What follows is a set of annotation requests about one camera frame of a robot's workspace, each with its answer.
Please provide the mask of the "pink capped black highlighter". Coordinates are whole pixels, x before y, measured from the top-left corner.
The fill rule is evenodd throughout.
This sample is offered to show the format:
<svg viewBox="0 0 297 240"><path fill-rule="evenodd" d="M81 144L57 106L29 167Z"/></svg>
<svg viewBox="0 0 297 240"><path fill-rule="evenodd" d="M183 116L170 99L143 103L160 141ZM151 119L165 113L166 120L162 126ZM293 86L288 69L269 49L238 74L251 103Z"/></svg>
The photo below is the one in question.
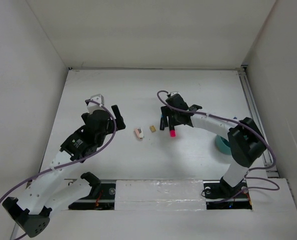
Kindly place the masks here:
<svg viewBox="0 0 297 240"><path fill-rule="evenodd" d="M171 138L175 138L176 137L176 130L175 130L175 126L172 123L168 124L169 127L169 134Z"/></svg>

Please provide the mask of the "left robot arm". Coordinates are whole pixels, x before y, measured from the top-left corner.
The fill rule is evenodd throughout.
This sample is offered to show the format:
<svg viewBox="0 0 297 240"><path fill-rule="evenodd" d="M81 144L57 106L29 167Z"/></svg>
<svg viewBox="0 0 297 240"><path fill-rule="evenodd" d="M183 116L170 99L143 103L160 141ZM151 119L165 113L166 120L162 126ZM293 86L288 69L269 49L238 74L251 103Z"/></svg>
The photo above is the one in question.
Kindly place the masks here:
<svg viewBox="0 0 297 240"><path fill-rule="evenodd" d="M38 236L57 211L82 197L92 199L100 193L101 180L91 172L57 190L71 172L108 146L106 136L114 137L126 127L117 105L109 111L89 101L87 109L81 116L84 124L62 143L49 168L30 179L30 185L19 197L3 198L3 208L30 238Z"/></svg>

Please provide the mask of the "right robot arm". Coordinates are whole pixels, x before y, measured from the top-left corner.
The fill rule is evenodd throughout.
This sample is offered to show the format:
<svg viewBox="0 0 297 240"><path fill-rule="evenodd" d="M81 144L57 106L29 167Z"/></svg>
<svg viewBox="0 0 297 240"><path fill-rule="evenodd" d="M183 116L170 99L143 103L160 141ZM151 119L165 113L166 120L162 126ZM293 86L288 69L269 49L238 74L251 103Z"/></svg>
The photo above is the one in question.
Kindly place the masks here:
<svg viewBox="0 0 297 240"><path fill-rule="evenodd" d="M219 180L215 189L210 189L208 199L229 199L244 191L243 181L252 170L251 166L268 144L252 118L235 120L202 111L200 105L189 106L179 92L167 92L162 101L160 130L169 129L172 138L176 136L176 126L190 126L216 134L216 140L228 147L232 162Z"/></svg>

